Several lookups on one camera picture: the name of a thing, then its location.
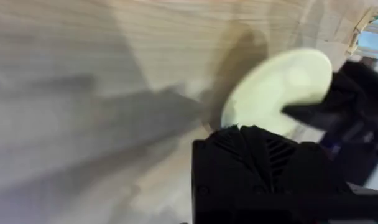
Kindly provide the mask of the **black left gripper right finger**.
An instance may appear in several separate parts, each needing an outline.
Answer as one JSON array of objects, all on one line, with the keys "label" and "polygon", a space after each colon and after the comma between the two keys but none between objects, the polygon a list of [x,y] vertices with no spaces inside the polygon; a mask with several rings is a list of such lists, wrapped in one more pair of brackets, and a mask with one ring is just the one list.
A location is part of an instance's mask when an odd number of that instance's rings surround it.
[{"label": "black left gripper right finger", "polygon": [[241,197],[259,195],[350,195],[351,188],[314,142],[295,142],[257,126],[240,128],[262,182],[241,189]]}]

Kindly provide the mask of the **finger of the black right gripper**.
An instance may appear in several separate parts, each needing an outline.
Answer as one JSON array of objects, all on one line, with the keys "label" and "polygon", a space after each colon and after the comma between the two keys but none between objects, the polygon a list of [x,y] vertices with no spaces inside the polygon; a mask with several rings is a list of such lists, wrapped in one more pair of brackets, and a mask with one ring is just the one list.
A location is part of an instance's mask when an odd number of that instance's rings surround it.
[{"label": "finger of the black right gripper", "polygon": [[338,120],[338,114],[324,110],[322,104],[291,104],[282,113],[316,129],[327,130]]},{"label": "finger of the black right gripper", "polygon": [[346,62],[333,73],[330,103],[334,106],[378,105],[378,72],[359,62]]}]

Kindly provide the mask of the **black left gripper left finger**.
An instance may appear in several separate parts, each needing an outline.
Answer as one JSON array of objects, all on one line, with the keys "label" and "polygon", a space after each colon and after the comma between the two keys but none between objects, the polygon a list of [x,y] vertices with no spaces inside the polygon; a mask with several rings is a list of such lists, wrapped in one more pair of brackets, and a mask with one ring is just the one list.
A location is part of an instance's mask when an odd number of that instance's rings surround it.
[{"label": "black left gripper left finger", "polygon": [[219,129],[192,144],[192,186],[199,193],[231,197],[274,191],[267,141],[274,134],[257,126]]}]

